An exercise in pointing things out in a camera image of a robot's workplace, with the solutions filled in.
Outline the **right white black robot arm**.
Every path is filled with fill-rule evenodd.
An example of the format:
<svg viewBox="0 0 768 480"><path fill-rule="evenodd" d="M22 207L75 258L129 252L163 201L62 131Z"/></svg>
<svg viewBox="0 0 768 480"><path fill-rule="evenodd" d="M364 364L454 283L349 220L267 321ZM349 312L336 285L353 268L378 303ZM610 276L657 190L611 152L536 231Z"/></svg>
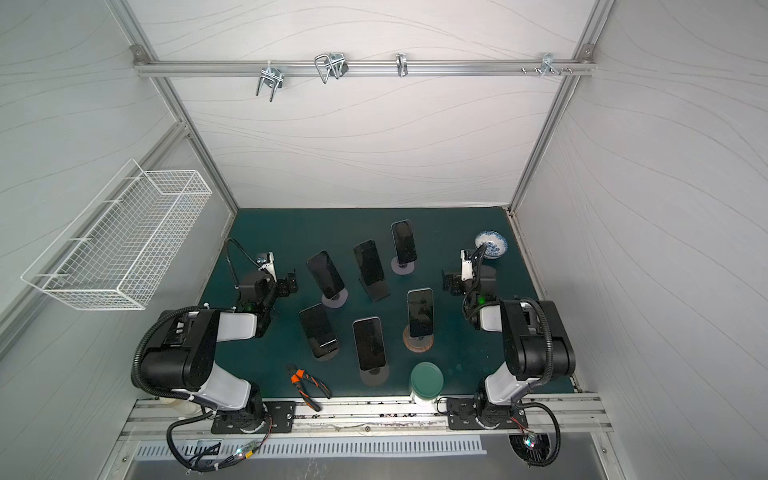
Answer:
<svg viewBox="0 0 768 480"><path fill-rule="evenodd" d="M443 274L443 289L462 298L462 317L475 329L499 333L503 363L479 384L474 425L496 429L522 419L522 399L550 381L571 376L576 359L556 304L496 292L496 270L484 264L485 244L460 252L461 271Z"/></svg>

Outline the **blue edged smartphone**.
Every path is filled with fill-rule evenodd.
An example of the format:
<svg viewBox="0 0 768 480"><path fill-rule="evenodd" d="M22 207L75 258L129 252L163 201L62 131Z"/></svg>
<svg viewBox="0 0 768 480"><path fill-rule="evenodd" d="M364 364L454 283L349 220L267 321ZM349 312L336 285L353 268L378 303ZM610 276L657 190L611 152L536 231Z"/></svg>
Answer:
<svg viewBox="0 0 768 480"><path fill-rule="evenodd" d="M409 220L401 220L391 225L396 258L399 265L407 265L417 260L417 251L413 228Z"/></svg>

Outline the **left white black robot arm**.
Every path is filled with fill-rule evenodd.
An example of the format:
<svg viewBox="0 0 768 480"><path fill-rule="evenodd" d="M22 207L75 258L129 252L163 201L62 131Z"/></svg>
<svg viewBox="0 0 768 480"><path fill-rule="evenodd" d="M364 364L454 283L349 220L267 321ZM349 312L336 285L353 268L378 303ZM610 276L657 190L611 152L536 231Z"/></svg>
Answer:
<svg viewBox="0 0 768 480"><path fill-rule="evenodd" d="M277 300L298 292L296 271L278 277L273 253L249 261L255 269L244 279L234 280L238 302L233 308L188 306L163 311L140 340L130 370L138 389L195 404L227 433L266 430L274 415L257 384L216 363L217 347L264 337Z"/></svg>

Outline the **brown round phone stand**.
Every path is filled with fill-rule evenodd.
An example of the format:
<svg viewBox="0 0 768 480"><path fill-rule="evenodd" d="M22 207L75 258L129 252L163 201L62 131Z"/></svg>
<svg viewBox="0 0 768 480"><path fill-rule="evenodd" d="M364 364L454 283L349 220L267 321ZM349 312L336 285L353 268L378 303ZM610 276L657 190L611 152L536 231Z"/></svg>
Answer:
<svg viewBox="0 0 768 480"><path fill-rule="evenodd" d="M434 345L434 336L425 335L412 337L410 327L406 326L403 331L403 343L406 348L414 353L424 353L429 351Z"/></svg>

